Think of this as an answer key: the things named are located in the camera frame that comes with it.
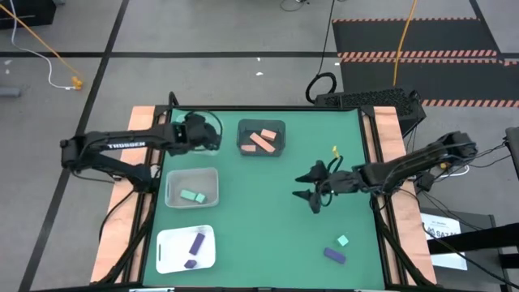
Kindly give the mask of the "white plastic bin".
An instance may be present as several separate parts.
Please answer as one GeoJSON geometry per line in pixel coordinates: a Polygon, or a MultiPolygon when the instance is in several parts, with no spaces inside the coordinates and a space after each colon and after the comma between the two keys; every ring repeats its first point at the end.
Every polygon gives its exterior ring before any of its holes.
{"type": "Polygon", "coordinates": [[[215,262],[216,238],[210,225],[162,230],[157,235],[156,270],[160,274],[211,268],[215,262]],[[204,234],[205,239],[198,254],[191,255],[189,250],[197,233],[204,234]],[[197,265],[191,269],[185,268],[188,260],[196,260],[197,265]]]}

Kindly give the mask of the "black perforated computer case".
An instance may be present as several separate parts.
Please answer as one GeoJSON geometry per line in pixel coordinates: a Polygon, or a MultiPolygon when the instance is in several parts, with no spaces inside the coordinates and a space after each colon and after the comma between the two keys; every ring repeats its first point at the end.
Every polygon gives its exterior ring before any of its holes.
{"type": "Polygon", "coordinates": [[[421,105],[421,97],[416,90],[389,88],[369,92],[335,92],[318,95],[313,103],[321,107],[353,108],[362,106],[393,107],[403,137],[426,117],[421,105]]]}

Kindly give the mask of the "black floor box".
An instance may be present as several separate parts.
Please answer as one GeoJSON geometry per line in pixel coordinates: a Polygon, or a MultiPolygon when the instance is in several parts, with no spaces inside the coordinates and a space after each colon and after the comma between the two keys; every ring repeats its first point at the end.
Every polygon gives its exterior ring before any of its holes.
{"type": "Polygon", "coordinates": [[[28,26],[49,25],[54,21],[57,7],[53,0],[0,0],[0,4],[12,11],[11,1],[17,17],[28,26]]]}

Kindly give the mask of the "long purple block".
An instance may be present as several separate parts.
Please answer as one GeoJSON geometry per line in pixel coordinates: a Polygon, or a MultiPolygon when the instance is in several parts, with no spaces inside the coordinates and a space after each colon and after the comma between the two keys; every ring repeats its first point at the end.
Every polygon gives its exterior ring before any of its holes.
{"type": "Polygon", "coordinates": [[[344,264],[346,262],[345,255],[340,253],[339,251],[335,251],[330,247],[324,248],[324,255],[339,264],[344,264]]]}
{"type": "Polygon", "coordinates": [[[193,243],[191,244],[191,247],[190,247],[190,250],[189,250],[189,253],[191,255],[194,255],[196,256],[199,252],[199,249],[203,243],[205,239],[205,235],[202,234],[202,233],[197,233],[196,236],[195,236],[195,239],[193,241],[193,243]]]}

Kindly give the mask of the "black hazard-striped floor mat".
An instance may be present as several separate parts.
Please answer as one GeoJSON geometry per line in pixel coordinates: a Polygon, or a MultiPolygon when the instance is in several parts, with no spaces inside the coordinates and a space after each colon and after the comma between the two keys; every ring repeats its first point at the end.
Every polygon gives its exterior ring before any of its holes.
{"type": "Polygon", "coordinates": [[[425,106],[519,108],[519,59],[475,17],[335,19],[343,86],[418,92],[425,106]]]}

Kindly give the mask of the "black aluminium table frame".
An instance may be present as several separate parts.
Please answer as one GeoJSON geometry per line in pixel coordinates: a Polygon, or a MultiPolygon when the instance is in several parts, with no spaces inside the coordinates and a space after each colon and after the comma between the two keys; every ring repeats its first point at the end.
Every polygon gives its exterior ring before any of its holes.
{"type": "Polygon", "coordinates": [[[365,136],[367,118],[356,109],[332,111],[313,106],[218,106],[224,138],[216,156],[187,154],[154,160],[164,171],[213,167],[219,177],[219,203],[208,208],[175,209],[165,193],[152,196],[152,217],[145,238],[139,280],[147,286],[263,289],[382,290],[398,278],[388,245],[375,227],[369,195],[348,194],[314,214],[292,194],[295,179],[317,160],[329,160],[333,146],[344,167],[373,156],[365,136]],[[279,157],[246,157],[236,145],[241,119],[278,119],[287,142],[279,157]],[[211,268],[160,274],[156,270],[157,235],[162,230],[210,225],[216,238],[211,268]],[[342,247],[337,239],[345,235],[342,247]],[[339,264],[324,255],[330,247],[345,255],[339,264]]]}

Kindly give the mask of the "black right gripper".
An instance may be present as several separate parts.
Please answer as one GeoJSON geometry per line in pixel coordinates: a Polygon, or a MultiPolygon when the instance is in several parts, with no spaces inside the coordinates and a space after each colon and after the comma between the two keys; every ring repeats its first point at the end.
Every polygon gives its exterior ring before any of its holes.
{"type": "MultiPolygon", "coordinates": [[[[298,183],[317,183],[323,181],[320,184],[321,194],[354,193],[360,188],[360,182],[356,173],[340,170],[329,175],[327,166],[321,160],[318,160],[307,174],[297,177],[295,181],[298,183]]],[[[307,201],[314,214],[320,212],[322,207],[320,194],[310,190],[293,191],[292,194],[307,201]]]]}

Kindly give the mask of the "long orange block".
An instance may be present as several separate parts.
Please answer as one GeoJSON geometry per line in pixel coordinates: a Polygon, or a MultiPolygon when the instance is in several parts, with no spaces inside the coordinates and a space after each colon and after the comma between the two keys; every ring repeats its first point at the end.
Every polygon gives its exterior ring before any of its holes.
{"type": "Polygon", "coordinates": [[[267,141],[265,140],[264,138],[262,138],[260,135],[256,134],[255,132],[253,132],[251,135],[250,135],[250,139],[255,143],[257,144],[258,146],[260,146],[264,151],[266,152],[275,152],[276,149],[267,141]]]}

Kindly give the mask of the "dark grey side table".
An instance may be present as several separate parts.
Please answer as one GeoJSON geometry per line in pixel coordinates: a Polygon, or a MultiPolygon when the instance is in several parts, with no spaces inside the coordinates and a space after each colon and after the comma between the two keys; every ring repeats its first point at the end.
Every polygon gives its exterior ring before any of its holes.
{"type": "MultiPolygon", "coordinates": [[[[434,234],[437,238],[441,238],[496,227],[495,218],[492,215],[455,211],[447,213],[435,208],[422,208],[421,217],[427,229],[427,237],[434,234]]],[[[471,259],[471,262],[465,261],[457,254],[433,255],[431,260],[436,280],[442,288],[482,292],[516,292],[511,286],[484,272],[488,270],[519,286],[519,277],[512,279],[509,276],[511,269],[504,268],[500,260],[503,255],[516,253],[519,254],[519,243],[510,247],[465,251],[463,255],[471,259]]]]}

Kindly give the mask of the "wooden side board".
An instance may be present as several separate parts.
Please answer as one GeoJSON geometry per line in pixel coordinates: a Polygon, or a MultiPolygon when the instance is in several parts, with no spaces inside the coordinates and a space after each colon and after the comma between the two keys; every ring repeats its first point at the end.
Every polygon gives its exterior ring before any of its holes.
{"type": "MultiPolygon", "coordinates": [[[[128,130],[144,130],[149,128],[154,119],[155,106],[135,106],[131,111],[128,130]]],[[[144,148],[123,150],[121,160],[132,165],[144,163],[147,150],[144,148]]],[[[132,190],[132,185],[127,180],[116,182],[113,187],[109,209],[122,201],[132,190]]],[[[93,266],[90,282],[100,281],[116,264],[122,253],[128,247],[137,229],[144,225],[152,201],[152,194],[139,195],[132,193],[109,216],[103,225],[101,241],[97,250],[97,257],[93,266]]],[[[145,239],[141,239],[122,273],[115,280],[116,283],[124,281],[138,281],[141,270],[142,254],[145,239]]]]}
{"type": "MultiPolygon", "coordinates": [[[[375,123],[385,162],[406,154],[397,112],[394,107],[375,107],[375,123]]],[[[392,208],[401,247],[413,264],[432,283],[436,283],[427,237],[422,230],[422,218],[414,186],[404,182],[403,191],[392,196],[392,208]]]]}

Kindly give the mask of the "light grey translucent bin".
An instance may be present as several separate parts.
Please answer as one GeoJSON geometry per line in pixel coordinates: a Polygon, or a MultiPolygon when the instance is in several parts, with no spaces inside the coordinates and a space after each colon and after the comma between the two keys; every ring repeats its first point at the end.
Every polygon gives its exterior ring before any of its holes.
{"type": "Polygon", "coordinates": [[[169,208],[208,208],[219,203],[219,178],[215,168],[172,170],[167,174],[165,185],[165,205],[169,208]],[[180,197],[181,190],[188,190],[206,196],[199,204],[180,197]]]}

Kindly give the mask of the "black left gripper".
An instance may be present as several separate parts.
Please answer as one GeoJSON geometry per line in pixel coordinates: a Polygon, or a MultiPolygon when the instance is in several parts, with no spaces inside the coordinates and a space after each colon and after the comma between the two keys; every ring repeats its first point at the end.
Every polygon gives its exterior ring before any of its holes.
{"type": "Polygon", "coordinates": [[[205,122],[204,117],[190,112],[183,122],[178,123],[187,127],[187,143],[190,152],[194,152],[198,146],[211,150],[221,147],[222,141],[220,142],[214,128],[205,122]]]}

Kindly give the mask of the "dark grey plastic bin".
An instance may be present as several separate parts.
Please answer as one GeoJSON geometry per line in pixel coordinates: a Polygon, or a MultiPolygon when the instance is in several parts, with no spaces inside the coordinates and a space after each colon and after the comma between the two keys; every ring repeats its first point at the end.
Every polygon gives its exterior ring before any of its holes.
{"type": "Polygon", "coordinates": [[[238,123],[237,146],[243,156],[279,157],[285,148],[285,123],[281,120],[242,119],[238,123]],[[277,137],[274,141],[267,140],[276,149],[275,152],[270,153],[264,151],[250,139],[250,135],[253,132],[260,135],[263,129],[277,133],[277,137]],[[242,151],[240,146],[244,144],[254,144],[256,151],[242,151]]]}

